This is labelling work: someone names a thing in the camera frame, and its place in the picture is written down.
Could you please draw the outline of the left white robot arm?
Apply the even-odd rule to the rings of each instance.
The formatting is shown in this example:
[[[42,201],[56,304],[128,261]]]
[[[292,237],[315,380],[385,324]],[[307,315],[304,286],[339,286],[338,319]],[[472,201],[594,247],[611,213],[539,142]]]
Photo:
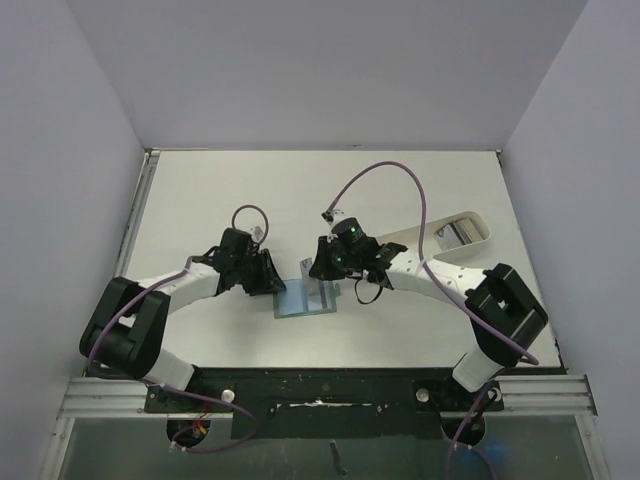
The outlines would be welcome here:
[[[217,245],[190,256],[164,277],[109,281],[80,338],[89,366],[99,363],[127,377],[168,388],[180,410],[200,405],[204,387],[196,367],[162,348],[171,314],[240,286],[250,296],[286,290],[271,254],[248,232],[227,228]]]

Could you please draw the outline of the green leather card holder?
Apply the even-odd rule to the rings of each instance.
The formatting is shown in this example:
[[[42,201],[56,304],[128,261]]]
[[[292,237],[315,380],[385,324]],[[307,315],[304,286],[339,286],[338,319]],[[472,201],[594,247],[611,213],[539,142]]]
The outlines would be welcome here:
[[[315,282],[317,289],[310,293],[302,279],[285,280],[286,289],[273,295],[273,314],[276,319],[335,313],[341,288],[333,282]]]

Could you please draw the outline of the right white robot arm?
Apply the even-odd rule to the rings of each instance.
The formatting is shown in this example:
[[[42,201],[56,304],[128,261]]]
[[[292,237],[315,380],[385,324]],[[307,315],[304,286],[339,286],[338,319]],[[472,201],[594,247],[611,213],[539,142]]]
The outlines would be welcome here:
[[[427,259],[419,249],[380,243],[354,217],[320,236],[309,276],[320,281],[353,279],[380,290],[399,290],[448,301],[469,317],[476,345],[453,367],[445,384],[448,402],[469,408],[481,387],[521,362],[536,365],[529,348],[546,328],[548,314],[518,272],[499,263],[490,269]]]

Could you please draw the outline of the silver credit card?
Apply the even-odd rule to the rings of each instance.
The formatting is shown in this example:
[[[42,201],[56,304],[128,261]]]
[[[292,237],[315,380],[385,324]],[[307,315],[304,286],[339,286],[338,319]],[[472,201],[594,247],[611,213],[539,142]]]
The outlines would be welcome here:
[[[310,270],[311,270],[312,264],[313,264],[313,259],[311,257],[305,258],[300,261],[301,280],[303,283],[304,300],[306,302],[306,308],[307,308],[307,294],[315,292],[319,286],[318,281],[316,279],[313,279],[310,276]]]
[[[307,309],[311,313],[335,310],[335,296],[331,283],[321,283],[315,292],[307,294]]]

